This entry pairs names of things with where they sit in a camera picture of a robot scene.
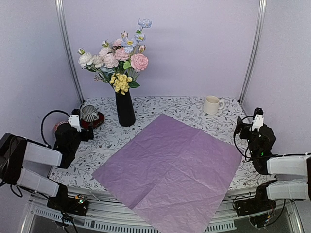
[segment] patterned table surface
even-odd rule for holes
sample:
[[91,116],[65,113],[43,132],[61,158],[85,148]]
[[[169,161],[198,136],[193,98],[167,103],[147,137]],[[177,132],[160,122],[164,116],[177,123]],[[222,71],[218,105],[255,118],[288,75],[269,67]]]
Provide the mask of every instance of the patterned table surface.
[[[231,98],[222,98],[225,106],[216,115],[203,112],[203,97],[133,97],[132,99],[136,122],[131,127],[122,127],[118,123],[114,98],[87,99],[85,105],[92,104],[104,114],[104,124],[94,130],[94,140],[80,144],[70,167],[53,168],[50,179],[69,187],[107,192],[91,174],[161,113],[202,129],[230,144],[233,144],[232,135],[237,117],[245,116],[238,102]],[[241,141],[238,137],[237,143],[243,150],[247,146],[246,141]],[[242,159],[229,190],[257,187],[268,180],[268,176],[258,174],[251,163]]]

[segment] metal vent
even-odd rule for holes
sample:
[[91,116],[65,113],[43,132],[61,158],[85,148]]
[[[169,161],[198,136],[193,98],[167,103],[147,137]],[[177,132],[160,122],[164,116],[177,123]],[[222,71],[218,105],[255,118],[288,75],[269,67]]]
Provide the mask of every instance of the metal vent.
[[[57,221],[62,222],[62,215],[54,211],[52,209],[44,209],[40,207],[35,208],[35,214]],[[121,224],[111,224],[111,223],[105,223],[93,219],[89,219],[84,217],[84,221],[75,221],[75,225],[78,227],[90,229],[90,230],[97,230],[97,231],[104,231],[106,233],[160,233],[158,230],[156,230],[153,227],[147,227],[147,226],[130,226],[130,225],[121,225]],[[70,222],[65,220],[65,223],[68,225],[71,225]],[[234,225],[234,221],[227,221],[227,222],[221,222],[221,223],[212,223],[209,224],[205,232],[208,233],[218,233],[218,232],[226,232],[230,230],[235,230],[236,227]]]

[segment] vase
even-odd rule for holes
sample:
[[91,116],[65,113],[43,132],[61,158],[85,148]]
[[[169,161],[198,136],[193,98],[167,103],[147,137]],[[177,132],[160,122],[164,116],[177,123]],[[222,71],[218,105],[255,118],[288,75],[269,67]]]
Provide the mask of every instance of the vase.
[[116,93],[116,104],[119,124],[129,127],[135,123],[135,114],[130,91],[125,95]]

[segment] purple cloth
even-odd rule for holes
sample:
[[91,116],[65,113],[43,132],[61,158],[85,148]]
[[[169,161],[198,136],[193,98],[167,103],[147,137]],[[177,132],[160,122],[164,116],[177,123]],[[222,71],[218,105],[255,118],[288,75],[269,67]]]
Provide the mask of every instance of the purple cloth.
[[202,233],[240,161],[234,146],[161,114],[92,175],[162,233]]

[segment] floral tablecloth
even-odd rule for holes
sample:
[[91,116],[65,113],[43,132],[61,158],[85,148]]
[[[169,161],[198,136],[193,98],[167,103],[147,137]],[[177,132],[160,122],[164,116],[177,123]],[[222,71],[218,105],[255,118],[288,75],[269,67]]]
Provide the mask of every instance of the floral tablecloth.
[[[222,98],[225,106],[216,115],[203,112],[203,97],[133,97],[132,100],[136,122],[131,127],[122,127],[114,98],[87,99],[85,105],[92,104],[104,114],[104,124],[94,130],[94,140],[80,144],[70,167],[53,168],[50,179],[69,187],[107,192],[91,174],[161,113],[230,144],[233,144],[237,117],[245,116],[238,102],[231,98]],[[237,137],[237,142],[240,148],[246,148],[245,140]],[[251,163],[242,159],[229,190],[257,187],[268,180],[269,176],[258,174]]]

